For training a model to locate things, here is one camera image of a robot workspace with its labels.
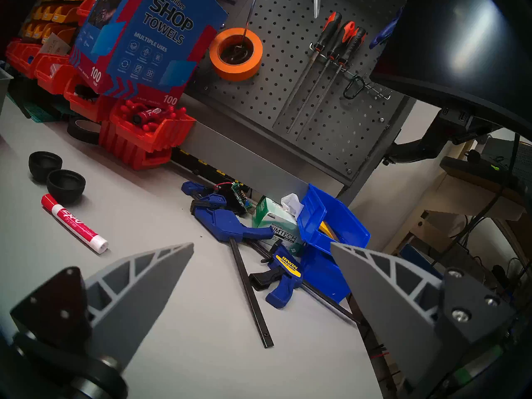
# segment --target screwdriver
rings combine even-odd
[[[321,32],[320,37],[318,38],[318,41],[316,42],[316,45],[314,47],[314,54],[312,54],[312,57],[310,58],[309,62],[307,63],[307,66],[299,76],[299,79],[297,80],[297,83],[294,86],[294,89],[289,94],[288,98],[286,99],[285,105],[282,106],[281,112],[279,113],[276,122],[281,121],[281,117],[284,116],[286,113],[286,110],[290,106],[290,103],[294,99],[297,91],[301,87],[301,84],[307,77],[307,74],[310,71],[310,68],[314,64],[314,61],[318,58],[322,50],[327,46],[330,39],[333,37],[335,32],[338,30],[338,26],[340,25],[340,21],[342,21],[342,14],[338,11],[333,12],[330,17],[327,19],[327,22],[323,26],[323,30]]]
[[[297,119],[299,118],[299,116],[303,112],[305,106],[309,102],[310,96],[314,93],[314,90],[316,90],[316,87],[318,86],[318,84],[320,84],[320,80],[323,77],[323,75],[325,74],[325,72],[327,70],[327,67],[329,67],[330,63],[332,63],[333,61],[336,61],[336,59],[340,55],[340,51],[342,50],[343,47],[345,47],[346,43],[353,36],[354,32],[355,32],[355,22],[354,21],[347,21],[342,26],[342,28],[340,28],[332,48],[329,51],[327,51],[327,57],[329,59],[327,60],[327,63],[325,64],[325,67],[323,67],[323,70],[321,70],[321,73],[318,76],[318,79],[316,80],[316,82],[314,83],[312,88],[310,89],[309,94],[305,98],[305,101],[303,102],[303,105],[301,106],[301,108],[299,108],[299,111],[297,112],[296,117],[294,118],[294,121],[292,121],[292,124],[290,124],[290,128],[288,129],[286,134],[290,134],[290,132],[292,131],[292,128],[294,127],[295,123],[297,122]]]
[[[362,45],[364,42],[364,37],[366,36],[366,30],[364,30],[362,27],[358,27],[353,35],[350,37],[349,42],[347,43],[347,46],[345,46],[344,53],[338,58],[338,64],[339,67],[336,70],[334,76],[332,77],[331,81],[329,81],[329,84],[327,84],[327,87],[321,94],[320,98],[318,99],[318,102],[316,103],[316,107],[314,107],[314,110],[312,110],[312,113],[310,114],[307,121],[303,124],[303,127],[301,128],[301,131],[297,135],[296,141],[299,140],[299,137],[301,136],[303,129],[307,126],[310,120],[312,120],[312,117],[316,114],[318,108],[320,108],[320,104],[323,101],[323,99],[327,96],[327,93],[329,92],[332,83],[334,83],[334,80],[336,80],[336,77],[342,70],[342,68],[349,69],[349,63],[353,56],[355,55],[356,50]]]

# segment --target black tape roll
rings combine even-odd
[[[66,131],[72,137],[86,143],[98,144],[101,126],[82,116],[75,116],[69,120]]]

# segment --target pegboard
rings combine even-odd
[[[199,64],[190,95],[201,94],[201,101],[221,110],[227,109],[233,116],[242,116],[243,123],[267,130],[283,145],[318,163],[321,168],[345,183],[352,180],[357,169],[367,159],[371,149],[396,112],[403,95],[392,92],[389,100],[378,97],[372,90],[362,91],[352,101],[342,93],[350,76],[340,73],[320,110],[307,124],[299,140],[303,122],[312,112],[314,101],[321,96],[327,81],[334,75],[336,66],[331,65],[302,112],[291,134],[287,128],[295,117],[297,108],[303,104],[313,82],[325,65],[319,57],[303,85],[294,97],[284,117],[278,118],[283,104],[294,88],[300,73],[312,55],[310,43],[315,42],[323,25],[333,11],[342,13],[342,23],[353,20],[357,27],[368,32],[364,44],[353,57],[350,71],[359,75],[373,70],[383,47],[369,50],[369,43],[393,18],[404,0],[321,0],[320,15],[313,17],[313,0],[257,0],[250,29],[263,42],[263,57],[259,72],[249,80],[239,83],[225,81],[212,70],[209,57]],[[231,16],[226,28],[245,24],[251,0],[239,0],[238,15]]]

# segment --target red wire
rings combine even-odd
[[[382,356],[386,356],[386,355],[389,355],[390,352],[384,352],[384,353],[381,353],[379,355],[375,355],[375,356],[370,356],[370,359],[375,359],[376,357],[382,357]]]

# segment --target blue storage bin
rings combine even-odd
[[[366,247],[370,234],[342,202],[309,184],[301,201],[305,205],[297,218],[301,238],[307,243],[301,257],[303,278],[339,303],[349,286],[331,256],[333,241],[319,227],[323,220],[334,230],[340,243]]]
[[[331,242],[319,227],[323,220],[338,236],[339,242],[357,247],[366,247],[370,234],[344,203],[309,184],[309,191],[301,200],[305,207],[297,218],[299,233],[303,241],[331,254]]]

